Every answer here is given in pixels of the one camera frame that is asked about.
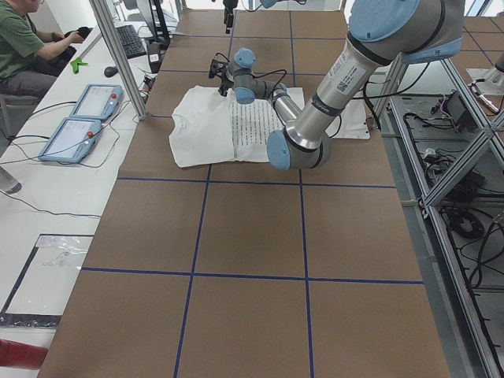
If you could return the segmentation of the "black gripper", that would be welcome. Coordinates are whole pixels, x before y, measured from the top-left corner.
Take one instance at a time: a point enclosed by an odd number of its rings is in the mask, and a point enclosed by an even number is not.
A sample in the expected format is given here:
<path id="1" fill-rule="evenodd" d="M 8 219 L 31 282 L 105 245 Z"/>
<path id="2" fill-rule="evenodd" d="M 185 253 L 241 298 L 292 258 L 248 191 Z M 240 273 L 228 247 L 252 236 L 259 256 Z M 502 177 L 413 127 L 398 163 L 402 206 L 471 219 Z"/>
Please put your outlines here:
<path id="1" fill-rule="evenodd" d="M 234 12 L 236 9 L 236 0 L 224 0 L 224 26 L 225 33 L 230 34 L 234 24 Z"/>
<path id="2" fill-rule="evenodd" d="M 223 71 L 220 74 L 221 84 L 218 93 L 221 96 L 228 96 L 231 88 L 234 87 L 234 77 L 229 71 Z"/>

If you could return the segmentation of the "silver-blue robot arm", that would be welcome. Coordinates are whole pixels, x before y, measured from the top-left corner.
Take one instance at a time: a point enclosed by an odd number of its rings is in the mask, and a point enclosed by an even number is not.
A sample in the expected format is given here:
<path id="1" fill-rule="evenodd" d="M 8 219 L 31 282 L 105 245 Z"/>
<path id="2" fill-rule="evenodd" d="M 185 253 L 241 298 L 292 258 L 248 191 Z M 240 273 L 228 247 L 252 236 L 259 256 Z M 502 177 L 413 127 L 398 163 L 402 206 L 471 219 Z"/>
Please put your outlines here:
<path id="1" fill-rule="evenodd" d="M 262 99 L 272 105 L 284 124 L 267 139 L 272 166 L 316 168 L 331 155 L 327 128 L 377 68 L 396 57 L 411 65 L 439 61 L 460 51 L 464 10 L 463 1 L 356 1 L 343 52 L 302 108 L 282 83 L 254 75 L 256 57 L 250 49 L 239 49 L 227 62 L 212 60 L 209 77 L 220 77 L 220 94 L 232 89 L 240 104 Z"/>

